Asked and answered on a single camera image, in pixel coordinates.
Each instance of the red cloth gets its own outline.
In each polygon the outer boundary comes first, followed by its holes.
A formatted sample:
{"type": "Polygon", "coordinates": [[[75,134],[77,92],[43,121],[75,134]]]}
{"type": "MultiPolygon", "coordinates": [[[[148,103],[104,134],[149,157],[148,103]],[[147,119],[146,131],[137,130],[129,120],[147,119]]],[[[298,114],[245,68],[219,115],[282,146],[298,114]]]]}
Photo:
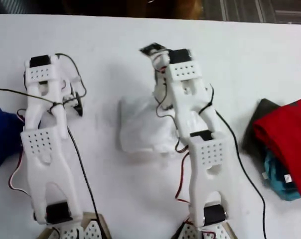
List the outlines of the red cloth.
{"type": "Polygon", "coordinates": [[[288,169],[301,195],[301,100],[257,120],[254,131],[288,169]]]}

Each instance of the red wire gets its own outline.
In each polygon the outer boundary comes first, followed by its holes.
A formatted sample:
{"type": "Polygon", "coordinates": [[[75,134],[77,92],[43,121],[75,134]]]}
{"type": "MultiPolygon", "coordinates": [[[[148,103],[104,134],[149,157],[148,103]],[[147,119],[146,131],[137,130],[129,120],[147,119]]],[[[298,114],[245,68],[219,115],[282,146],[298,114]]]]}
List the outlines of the red wire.
{"type": "Polygon", "coordinates": [[[178,138],[177,144],[175,145],[175,151],[177,153],[185,153],[186,150],[188,149],[188,145],[186,145],[184,148],[182,148],[181,150],[178,150],[177,147],[179,146],[179,142],[180,142],[180,138],[178,138]]]}
{"type": "Polygon", "coordinates": [[[215,232],[209,232],[209,231],[204,231],[204,232],[202,232],[203,234],[205,233],[205,234],[213,234],[214,235],[214,237],[213,237],[213,239],[216,239],[216,233],[215,232]]]}
{"type": "Polygon", "coordinates": [[[20,192],[23,192],[25,194],[27,194],[24,190],[22,189],[19,189],[19,188],[14,188],[12,185],[11,185],[11,179],[14,175],[14,173],[17,171],[17,169],[21,166],[21,162],[22,162],[22,156],[23,156],[23,149],[21,150],[20,152],[20,155],[19,155],[19,160],[17,162],[17,166],[14,170],[14,172],[11,174],[11,176],[9,177],[9,181],[8,181],[8,185],[9,185],[9,188],[12,189],[12,190],[15,190],[15,191],[20,191],[20,192]]]}
{"type": "Polygon", "coordinates": [[[178,187],[178,190],[177,190],[177,193],[175,195],[175,199],[177,201],[180,201],[180,202],[184,202],[184,203],[190,203],[189,201],[186,201],[184,199],[180,199],[178,198],[179,197],[179,194],[181,192],[181,189],[182,189],[182,183],[183,183],[183,180],[184,180],[184,162],[185,162],[185,158],[189,155],[189,152],[187,154],[185,154],[185,156],[182,158],[182,161],[181,161],[181,172],[180,172],[180,183],[179,183],[179,187],[178,187]]]}

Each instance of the cable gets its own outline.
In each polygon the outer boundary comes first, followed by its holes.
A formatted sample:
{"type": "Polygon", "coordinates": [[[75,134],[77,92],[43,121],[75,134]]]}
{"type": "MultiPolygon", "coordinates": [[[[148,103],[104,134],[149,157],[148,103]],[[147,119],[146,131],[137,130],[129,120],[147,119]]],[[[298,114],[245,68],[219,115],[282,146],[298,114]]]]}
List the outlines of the cable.
{"type": "Polygon", "coordinates": [[[213,235],[213,239],[216,239],[216,233],[215,232],[210,232],[210,231],[201,231],[202,232],[202,235],[204,236],[204,234],[207,234],[207,236],[209,237],[210,234],[213,235]]]}
{"type": "Polygon", "coordinates": [[[58,239],[60,239],[61,238],[60,231],[57,228],[55,228],[55,227],[52,227],[52,229],[56,231],[56,233],[58,234],[58,239]]]}
{"type": "Polygon", "coordinates": [[[80,162],[80,165],[81,165],[81,169],[82,169],[82,172],[83,172],[85,183],[87,185],[87,188],[89,190],[89,193],[90,193],[90,196],[91,196],[91,200],[92,200],[92,203],[93,203],[93,207],[94,207],[94,211],[95,211],[95,216],[96,216],[96,222],[99,225],[100,230],[101,230],[102,239],[106,239],[106,234],[105,234],[105,231],[104,231],[104,229],[102,227],[102,224],[101,224],[101,221],[100,221],[100,218],[99,218],[99,214],[98,214],[97,209],[96,209],[95,200],[94,200],[94,196],[93,196],[93,193],[92,193],[92,190],[91,190],[91,186],[89,184],[89,181],[88,181],[86,173],[85,173],[85,169],[84,169],[84,166],[83,166],[83,162],[82,162],[82,158],[81,158],[81,155],[80,155],[80,151],[79,151],[79,149],[77,147],[77,144],[75,142],[75,139],[74,139],[74,137],[73,137],[73,135],[72,135],[71,130],[70,130],[69,127],[67,127],[67,131],[68,131],[68,133],[69,133],[69,135],[71,137],[71,140],[72,140],[72,142],[74,144],[74,148],[75,148],[76,153],[77,153],[77,156],[79,158],[79,162],[80,162]]]}
{"type": "Polygon", "coordinates": [[[229,131],[231,132],[234,141],[235,141],[235,147],[236,147],[236,153],[237,153],[237,157],[241,166],[242,171],[244,172],[244,174],[246,175],[248,181],[250,182],[250,184],[253,186],[253,188],[256,190],[256,192],[258,193],[258,195],[260,196],[262,203],[263,203],[263,213],[262,213],[262,226],[263,226],[263,233],[264,233],[264,239],[267,239],[267,235],[266,235],[266,226],[265,226],[265,217],[266,217],[266,203],[265,203],[265,199],[264,197],[261,195],[261,193],[259,192],[259,190],[257,189],[256,185],[252,182],[252,180],[250,179],[250,177],[248,176],[244,165],[241,161],[240,158],[240,154],[239,154],[239,146],[238,146],[238,142],[237,142],[237,138],[235,133],[233,132],[232,128],[230,127],[230,125],[227,123],[227,121],[221,116],[221,114],[216,111],[217,115],[219,116],[219,118],[224,122],[224,124],[228,127],[229,131]]]}
{"type": "Polygon", "coordinates": [[[8,186],[9,186],[9,188],[12,189],[12,190],[23,192],[24,194],[26,194],[26,195],[28,195],[29,197],[31,197],[24,189],[22,189],[22,188],[16,188],[16,187],[14,187],[13,184],[12,184],[12,181],[13,181],[13,178],[14,178],[15,174],[17,173],[17,171],[19,170],[19,168],[20,168],[20,166],[21,166],[22,156],[23,156],[23,149],[22,149],[21,152],[20,152],[19,160],[18,160],[17,166],[16,166],[14,172],[13,172],[13,173],[11,174],[11,176],[9,177],[8,186]]]}
{"type": "MultiPolygon", "coordinates": [[[[81,96],[79,96],[79,98],[83,98],[84,96],[86,96],[86,94],[87,94],[87,89],[86,89],[86,87],[85,87],[85,85],[84,85],[84,83],[83,83],[83,80],[82,80],[80,71],[79,71],[79,69],[77,68],[77,65],[75,64],[75,61],[72,59],[72,57],[70,57],[69,55],[64,54],[64,53],[56,53],[55,55],[56,55],[58,58],[60,58],[60,56],[65,56],[65,57],[67,57],[67,58],[73,63],[73,65],[74,65],[74,67],[75,67],[75,69],[76,69],[76,72],[77,72],[78,76],[80,77],[80,81],[81,81],[82,87],[83,87],[83,89],[84,89],[84,94],[81,95],[81,96]]],[[[65,105],[66,103],[68,103],[68,102],[70,102],[70,101],[76,100],[76,99],[77,99],[76,97],[71,98],[71,99],[68,99],[68,100],[66,100],[65,102],[63,102],[63,105],[65,105]]]]}
{"type": "Polygon", "coordinates": [[[179,183],[179,187],[178,187],[178,190],[177,190],[177,193],[175,195],[175,199],[177,201],[180,201],[180,202],[184,202],[184,203],[190,203],[189,201],[187,200],[184,200],[184,199],[180,199],[178,198],[179,197],[179,194],[181,192],[181,189],[182,189],[182,184],[183,184],[183,180],[184,180],[184,162],[185,162],[185,158],[189,155],[189,152],[187,154],[185,154],[185,156],[182,158],[182,161],[181,161],[181,172],[180,172],[180,183],[179,183]]]}
{"type": "Polygon", "coordinates": [[[155,71],[157,71],[157,72],[160,72],[160,73],[165,73],[165,69],[167,68],[167,66],[162,66],[159,70],[155,67],[155,60],[157,60],[159,57],[161,57],[163,55],[163,53],[162,54],[159,54],[159,55],[157,55],[152,61],[151,61],[151,65],[153,66],[153,68],[155,69],[155,71]]]}
{"type": "Polygon", "coordinates": [[[205,107],[202,108],[202,109],[198,112],[199,115],[200,115],[205,109],[207,109],[208,107],[212,106],[212,102],[213,102],[213,100],[214,100],[214,95],[215,95],[215,90],[214,90],[214,88],[212,87],[212,85],[210,85],[210,86],[211,86],[211,88],[212,88],[212,93],[211,93],[211,99],[210,99],[210,102],[208,102],[208,104],[206,104],[205,107]]]}
{"type": "Polygon", "coordinates": [[[26,111],[26,109],[18,109],[17,111],[16,111],[16,116],[18,117],[18,119],[20,120],[20,121],[22,121],[23,123],[24,123],[24,116],[23,115],[21,115],[19,112],[20,111],[26,111]]]}
{"type": "Polygon", "coordinates": [[[8,91],[8,92],[16,93],[16,94],[19,94],[19,95],[29,96],[29,97],[37,98],[37,99],[44,100],[44,101],[47,101],[47,102],[50,102],[50,103],[54,103],[51,100],[48,100],[48,99],[45,99],[45,98],[42,98],[42,97],[39,97],[39,96],[29,95],[27,93],[23,93],[23,92],[20,92],[20,91],[15,91],[15,90],[6,89],[6,88],[0,88],[0,91],[8,91]]]}

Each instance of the white surface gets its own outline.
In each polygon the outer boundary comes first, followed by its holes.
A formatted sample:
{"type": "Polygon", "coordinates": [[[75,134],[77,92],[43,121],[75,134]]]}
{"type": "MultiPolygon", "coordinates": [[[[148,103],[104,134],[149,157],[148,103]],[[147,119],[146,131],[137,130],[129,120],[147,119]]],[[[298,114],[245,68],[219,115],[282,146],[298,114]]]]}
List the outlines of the white surface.
{"type": "MultiPolygon", "coordinates": [[[[127,155],[118,144],[119,99],[153,90],[151,64],[138,49],[154,41],[192,49],[205,81],[215,88],[215,108],[239,139],[261,98],[279,104],[301,98],[301,25],[0,15],[0,87],[24,91],[23,63],[32,56],[65,52],[76,61],[88,95],[84,117],[68,121],[97,207],[115,239],[170,238],[188,213],[187,205],[174,201],[180,156],[127,155]]],[[[5,111],[15,112],[25,104],[24,96],[0,92],[5,111]]],[[[70,140],[65,154],[82,207],[93,211],[70,140]]],[[[241,220],[231,225],[240,239],[261,239],[261,200],[235,156],[232,160],[243,193],[241,220]]],[[[262,186],[251,159],[243,155],[242,160],[266,199],[268,239],[301,239],[301,199],[281,201],[262,186]]],[[[10,158],[0,168],[0,239],[33,239],[43,227],[33,221],[28,197],[7,187],[16,162],[17,157],[10,158]]],[[[188,160],[185,168],[187,185],[188,160]]],[[[18,174],[17,186],[24,182],[18,174]]],[[[187,198],[186,186],[181,196],[187,198]]]]}

